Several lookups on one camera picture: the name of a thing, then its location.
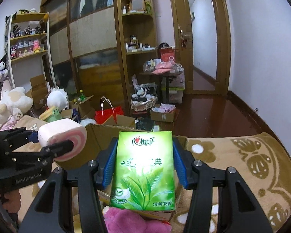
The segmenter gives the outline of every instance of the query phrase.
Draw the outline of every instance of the green tissue package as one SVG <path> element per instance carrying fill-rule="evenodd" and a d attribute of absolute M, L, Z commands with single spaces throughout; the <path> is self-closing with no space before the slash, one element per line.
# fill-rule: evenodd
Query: green tissue package
<path fill-rule="evenodd" d="M 172 132 L 120 132 L 110 206 L 175 210 Z"/>

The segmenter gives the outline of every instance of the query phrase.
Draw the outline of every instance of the red paper bag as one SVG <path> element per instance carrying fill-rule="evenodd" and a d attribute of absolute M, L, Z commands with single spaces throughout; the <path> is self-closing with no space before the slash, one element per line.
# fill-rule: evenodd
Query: red paper bag
<path fill-rule="evenodd" d="M 172 47 L 162 48 L 160 49 L 161 59 L 164 62 L 168 61 L 176 61 L 175 59 L 175 52 L 173 51 Z"/>
<path fill-rule="evenodd" d="M 104 102 L 109 103 L 111 106 L 111 109 L 104 110 L 104 108 L 103 108 Z M 100 99 L 100 105 L 101 105 L 101 110 L 96 111 L 96 116 L 95 116 L 95 120 L 96 120 L 97 124 L 103 124 L 112 115 L 113 115 L 113 118 L 116 122 L 116 115 L 122 115 L 122 116 L 124 115 L 124 111 L 123 111 L 121 106 L 114 108 L 112 106 L 110 100 L 104 96 Z"/>

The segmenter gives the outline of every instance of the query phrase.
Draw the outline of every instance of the brand logo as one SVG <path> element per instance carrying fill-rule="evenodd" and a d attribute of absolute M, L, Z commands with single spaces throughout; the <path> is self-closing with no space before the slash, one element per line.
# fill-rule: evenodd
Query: brand logo
<path fill-rule="evenodd" d="M 149 139 L 143 139 L 141 137 L 136 137 L 132 140 L 133 145 L 138 145 L 138 146 L 150 146 L 154 142 L 154 137 L 149 138 Z"/>
<path fill-rule="evenodd" d="M 32 175 L 32 176 L 28 176 L 28 177 L 23 177 L 19 180 L 15 180 L 15 183 L 16 184 L 20 184 L 20 183 L 23 183 L 23 182 L 26 182 L 26 181 L 29 181 L 29 180 L 34 180 L 34 179 L 37 179 L 39 177 L 41 177 L 41 172 L 35 174 L 35 175 Z"/>

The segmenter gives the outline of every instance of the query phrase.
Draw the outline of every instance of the white plush toy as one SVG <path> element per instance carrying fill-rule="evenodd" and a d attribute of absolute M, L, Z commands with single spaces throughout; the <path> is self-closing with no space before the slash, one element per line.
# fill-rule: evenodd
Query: white plush toy
<path fill-rule="evenodd" d="M 1 93 L 0 104 L 5 103 L 9 109 L 18 108 L 25 114 L 33 105 L 33 100 L 25 95 L 23 87 L 17 87 L 11 91 L 5 90 Z"/>
<path fill-rule="evenodd" d="M 69 108 L 68 94 L 63 89 L 52 88 L 47 97 L 47 107 L 57 107 L 59 112 Z"/>
<path fill-rule="evenodd" d="M 0 104 L 0 128 L 9 121 L 12 116 L 16 121 L 19 121 L 23 117 L 23 114 L 18 108 L 10 109 L 5 103 Z"/>

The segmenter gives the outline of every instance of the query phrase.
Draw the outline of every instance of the wooden shelf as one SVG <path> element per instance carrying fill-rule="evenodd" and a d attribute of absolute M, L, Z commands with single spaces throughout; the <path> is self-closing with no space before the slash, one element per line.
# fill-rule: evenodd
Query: wooden shelf
<path fill-rule="evenodd" d="M 150 50 L 150 51 L 137 51 L 137 52 L 127 52 L 126 55 L 142 54 L 142 53 L 149 53 L 149 52 L 155 52 L 155 50 Z"/>
<path fill-rule="evenodd" d="M 142 13 L 142 12 L 128 12 L 124 15 L 122 15 L 122 17 L 128 17 L 128 16 L 131 16 L 131 17 L 136 17 L 136 16 L 149 16 L 152 18 L 152 15 L 149 14 L 149 13 Z"/>
<path fill-rule="evenodd" d="M 31 22 L 31 21 L 41 21 L 44 19 L 47 21 L 48 14 L 47 13 L 28 13 L 28 14 L 18 14 L 16 15 L 16 19 L 12 20 L 12 23 L 24 23 L 24 22 Z"/>
<path fill-rule="evenodd" d="M 20 58 L 11 60 L 11 63 L 14 64 L 14 63 L 16 63 L 18 61 L 23 61 L 23 60 L 26 60 L 28 58 L 32 58 L 35 55 L 45 55 L 46 53 L 47 53 L 47 50 L 44 50 L 44 51 L 40 51 L 40 52 L 37 52 L 37 53 L 29 54 L 29 55 L 26 55 L 26 56 L 22 56 Z"/>
<path fill-rule="evenodd" d="M 18 41 L 22 41 L 22 40 L 25 40 L 25 39 L 43 39 L 46 37 L 46 33 L 42 33 L 42 34 L 34 34 L 34 35 L 27 35 L 27 36 L 21 36 L 21 37 L 14 37 L 14 38 L 11 38 L 11 45 L 15 45 Z"/>

